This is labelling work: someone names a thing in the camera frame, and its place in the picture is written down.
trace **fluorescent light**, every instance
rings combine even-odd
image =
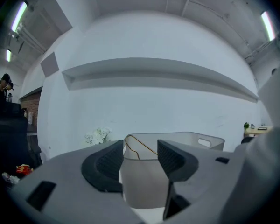
[[[21,19],[23,13],[24,13],[26,7],[27,7],[27,4],[26,4],[25,2],[22,2],[21,6],[20,6],[20,9],[19,9],[17,15],[15,16],[13,25],[12,25],[12,27],[11,27],[11,29],[12,29],[14,32],[16,31],[16,29],[17,29],[17,27],[18,27],[18,24],[19,24],[19,22],[20,22],[20,19]]]
[[[10,62],[10,56],[11,56],[11,52],[10,52],[10,50],[7,50],[7,51],[6,51],[6,60],[7,60],[8,62]]]
[[[272,23],[271,23],[271,20],[269,18],[269,15],[267,12],[264,12],[262,15],[261,15],[261,18],[266,26],[266,31],[267,31],[267,34],[269,36],[269,39],[270,41],[274,40],[275,39],[275,33],[274,33],[274,29],[273,29],[273,26],[272,26]]]

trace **potted plant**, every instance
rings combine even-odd
[[[248,122],[245,122],[245,124],[244,124],[244,130],[246,131],[247,130],[247,128],[249,128],[249,123]]]

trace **brick wall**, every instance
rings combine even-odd
[[[33,112],[33,118],[32,118],[33,126],[37,126],[37,113],[38,113],[38,105],[39,105],[40,97],[41,97],[41,91],[21,99],[22,108],[27,108],[28,112],[30,111]]]

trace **black cap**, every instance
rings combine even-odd
[[[5,80],[7,83],[11,83],[11,79],[9,74],[4,74],[2,80]]]

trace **orange cable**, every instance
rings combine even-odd
[[[129,147],[129,149],[130,149],[131,151],[133,151],[133,152],[135,152],[135,153],[137,154],[138,159],[140,160],[139,154],[138,154],[135,150],[132,150],[131,147],[127,144],[127,142],[126,142],[126,145]]]
[[[142,144],[144,147],[148,148],[151,152],[153,152],[154,154],[158,155],[156,152],[154,152],[152,149],[150,149],[149,147],[147,147],[144,143],[142,143],[140,140],[138,140],[136,137],[132,136],[132,135],[128,135],[126,136],[126,138],[128,137],[133,137],[134,139],[136,139],[140,144]]]

